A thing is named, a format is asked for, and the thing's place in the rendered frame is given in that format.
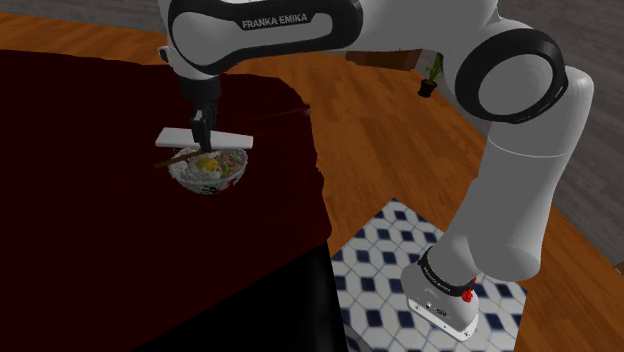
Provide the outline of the white rectangular slab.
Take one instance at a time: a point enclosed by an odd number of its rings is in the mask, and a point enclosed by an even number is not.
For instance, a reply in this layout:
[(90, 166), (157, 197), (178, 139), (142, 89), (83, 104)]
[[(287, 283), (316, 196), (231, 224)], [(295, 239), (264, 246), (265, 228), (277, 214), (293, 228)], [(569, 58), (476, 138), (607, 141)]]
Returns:
[[(251, 149), (253, 137), (212, 131), (210, 143), (213, 149)], [(190, 129), (172, 127), (164, 127), (161, 130), (155, 141), (155, 146), (162, 148), (200, 148), (200, 144), (194, 141)]]

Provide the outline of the brown chopstick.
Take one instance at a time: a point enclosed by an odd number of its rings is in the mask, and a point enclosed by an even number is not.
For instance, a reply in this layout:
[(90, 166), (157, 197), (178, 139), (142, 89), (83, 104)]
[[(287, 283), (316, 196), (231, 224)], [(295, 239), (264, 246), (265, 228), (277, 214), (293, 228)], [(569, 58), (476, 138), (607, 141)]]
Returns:
[(174, 157), (174, 158), (165, 160), (163, 162), (159, 162), (157, 164), (154, 164), (154, 167), (155, 168), (167, 167), (168, 165), (172, 165), (172, 164), (175, 164), (175, 163), (178, 163), (178, 162), (181, 162), (181, 161), (185, 161), (185, 160), (191, 159), (193, 157), (196, 157), (196, 156), (199, 156), (199, 155), (202, 155), (202, 154), (205, 154), (205, 152), (202, 151), (202, 150), (197, 150), (197, 151), (194, 151), (194, 152), (191, 152), (191, 153), (188, 153), (188, 154), (181, 155), (179, 157)]

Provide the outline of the white bowl of food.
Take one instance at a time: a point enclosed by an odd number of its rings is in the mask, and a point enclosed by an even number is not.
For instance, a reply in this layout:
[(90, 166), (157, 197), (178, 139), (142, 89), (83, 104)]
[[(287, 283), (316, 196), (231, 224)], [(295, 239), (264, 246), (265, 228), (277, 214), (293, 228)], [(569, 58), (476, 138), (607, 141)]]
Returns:
[(221, 149), (167, 166), (181, 186), (201, 195), (216, 195), (238, 183), (248, 163), (243, 149)]

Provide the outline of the green potted plant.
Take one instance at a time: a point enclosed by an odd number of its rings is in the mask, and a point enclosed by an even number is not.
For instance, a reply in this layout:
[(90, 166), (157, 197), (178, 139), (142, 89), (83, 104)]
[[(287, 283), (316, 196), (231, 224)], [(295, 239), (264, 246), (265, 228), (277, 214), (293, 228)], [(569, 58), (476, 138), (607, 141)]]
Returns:
[(421, 81), (418, 91), (419, 96), (429, 98), (438, 86), (437, 79), (443, 75), (443, 59), (444, 56), (441, 53), (437, 53), (433, 64), (426, 67), (428, 76)]

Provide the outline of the brown wooden furniture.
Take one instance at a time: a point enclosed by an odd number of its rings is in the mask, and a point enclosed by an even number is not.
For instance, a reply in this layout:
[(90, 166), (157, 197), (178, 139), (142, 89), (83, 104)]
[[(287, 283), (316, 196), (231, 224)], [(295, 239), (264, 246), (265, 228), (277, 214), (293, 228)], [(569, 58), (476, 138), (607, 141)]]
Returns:
[(421, 53), (421, 49), (393, 52), (348, 51), (345, 59), (360, 66), (410, 71), (417, 65)]

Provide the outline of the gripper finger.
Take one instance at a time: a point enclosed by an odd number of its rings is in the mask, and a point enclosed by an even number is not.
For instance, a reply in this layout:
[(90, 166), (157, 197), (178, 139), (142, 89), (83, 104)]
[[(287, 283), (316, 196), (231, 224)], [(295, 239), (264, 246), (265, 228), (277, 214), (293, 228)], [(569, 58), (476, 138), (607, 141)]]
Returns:
[(212, 131), (216, 129), (217, 115), (218, 109), (215, 103), (210, 103), (202, 111), (202, 121), (205, 134), (202, 150), (205, 152), (210, 152), (212, 150), (211, 137)]
[(194, 142), (201, 145), (204, 142), (204, 120), (201, 110), (196, 111), (191, 118), (190, 124)]

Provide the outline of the blue white patterned robot stand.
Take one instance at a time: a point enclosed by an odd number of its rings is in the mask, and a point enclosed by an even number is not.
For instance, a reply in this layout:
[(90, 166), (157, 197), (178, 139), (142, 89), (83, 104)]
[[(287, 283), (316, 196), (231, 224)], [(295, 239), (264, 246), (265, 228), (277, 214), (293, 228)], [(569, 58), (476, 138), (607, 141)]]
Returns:
[(332, 257), (349, 352), (514, 352), (527, 295), (516, 283), (476, 278), (479, 320), (464, 342), (408, 308), (401, 270), (442, 235), (393, 199)]

